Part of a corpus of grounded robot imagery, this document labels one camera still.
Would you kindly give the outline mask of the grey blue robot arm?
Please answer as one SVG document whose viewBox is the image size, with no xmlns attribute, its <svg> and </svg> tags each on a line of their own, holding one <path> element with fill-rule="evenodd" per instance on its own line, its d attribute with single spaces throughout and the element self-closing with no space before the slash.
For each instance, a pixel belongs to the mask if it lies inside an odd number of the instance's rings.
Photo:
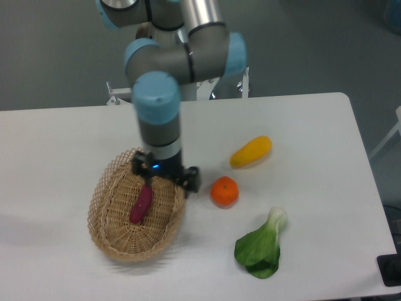
<svg viewBox="0 0 401 301">
<path fill-rule="evenodd" d="M 187 39 L 164 46 L 150 34 L 131 42 L 124 70 L 132 89 L 143 151 L 132 159 L 132 171 L 150 184 L 162 177 L 196 193 L 197 167 L 182 165 L 181 88 L 244 71 L 244 38 L 230 32 L 218 1 L 97 1 L 103 22 L 111 28 L 148 23 L 164 33 L 183 31 Z"/>
</svg>

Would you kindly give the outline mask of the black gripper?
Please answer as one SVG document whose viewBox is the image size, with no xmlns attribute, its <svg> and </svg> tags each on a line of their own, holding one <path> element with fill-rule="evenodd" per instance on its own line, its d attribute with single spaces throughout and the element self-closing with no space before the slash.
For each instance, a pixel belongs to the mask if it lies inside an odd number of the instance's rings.
<svg viewBox="0 0 401 301">
<path fill-rule="evenodd" d="M 200 188 L 200 169 L 196 166 L 185 168 L 182 165 L 182 152 L 167 159 L 157 159 L 151 152 L 135 151 L 132 157 L 132 172 L 140 176 L 147 187 L 151 187 L 154 177 L 167 179 L 185 191 L 185 198 L 198 193 Z"/>
</svg>

